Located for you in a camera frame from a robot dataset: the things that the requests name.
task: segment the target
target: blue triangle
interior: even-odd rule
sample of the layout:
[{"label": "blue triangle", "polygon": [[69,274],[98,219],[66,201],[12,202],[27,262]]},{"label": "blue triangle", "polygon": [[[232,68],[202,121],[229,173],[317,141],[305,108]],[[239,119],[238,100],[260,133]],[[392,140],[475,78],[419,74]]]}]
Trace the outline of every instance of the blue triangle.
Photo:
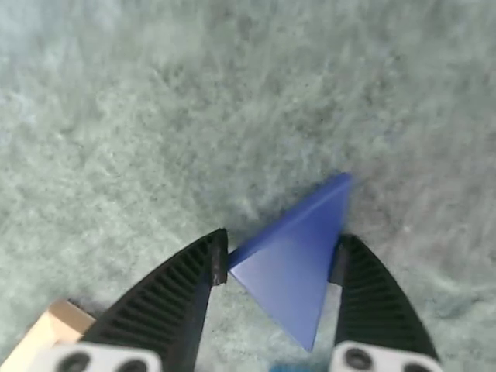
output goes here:
[{"label": "blue triangle", "polygon": [[351,176],[340,174],[229,255],[230,273],[272,319],[311,351]]}]

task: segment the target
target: beige block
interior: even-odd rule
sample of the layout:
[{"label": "beige block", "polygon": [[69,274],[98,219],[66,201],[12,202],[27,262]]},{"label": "beige block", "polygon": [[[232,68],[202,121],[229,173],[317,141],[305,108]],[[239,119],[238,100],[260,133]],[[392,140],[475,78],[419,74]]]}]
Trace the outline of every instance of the beige block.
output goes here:
[{"label": "beige block", "polygon": [[75,343],[95,320],[67,301],[54,302],[0,366],[0,372],[23,372],[38,351],[56,343]]}]

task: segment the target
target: screw hole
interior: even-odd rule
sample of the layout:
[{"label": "screw hole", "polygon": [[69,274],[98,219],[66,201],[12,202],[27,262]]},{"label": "screw hole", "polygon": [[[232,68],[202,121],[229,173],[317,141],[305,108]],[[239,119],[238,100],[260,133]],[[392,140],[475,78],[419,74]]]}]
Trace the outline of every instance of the screw hole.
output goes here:
[{"label": "screw hole", "polygon": [[66,356],[60,362],[57,372],[84,372],[90,363],[90,357],[86,353],[74,353]]},{"label": "screw hole", "polygon": [[410,363],[407,364],[403,368],[404,372],[431,372],[429,368],[421,366],[420,364],[417,363]]},{"label": "screw hole", "polygon": [[344,358],[346,363],[355,370],[370,370],[372,368],[372,358],[362,349],[349,349]]},{"label": "screw hole", "polygon": [[146,372],[146,364],[141,360],[130,360],[124,363],[117,372]]}]

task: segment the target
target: gray carpet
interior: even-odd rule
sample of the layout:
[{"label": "gray carpet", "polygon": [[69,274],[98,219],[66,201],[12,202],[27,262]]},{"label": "gray carpet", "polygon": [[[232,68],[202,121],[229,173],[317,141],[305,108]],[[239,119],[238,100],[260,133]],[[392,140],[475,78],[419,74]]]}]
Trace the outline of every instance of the gray carpet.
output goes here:
[{"label": "gray carpet", "polygon": [[[98,314],[336,171],[446,371],[496,368],[496,2],[0,1],[0,356],[57,298]],[[204,372],[325,369],[231,280]]]}]

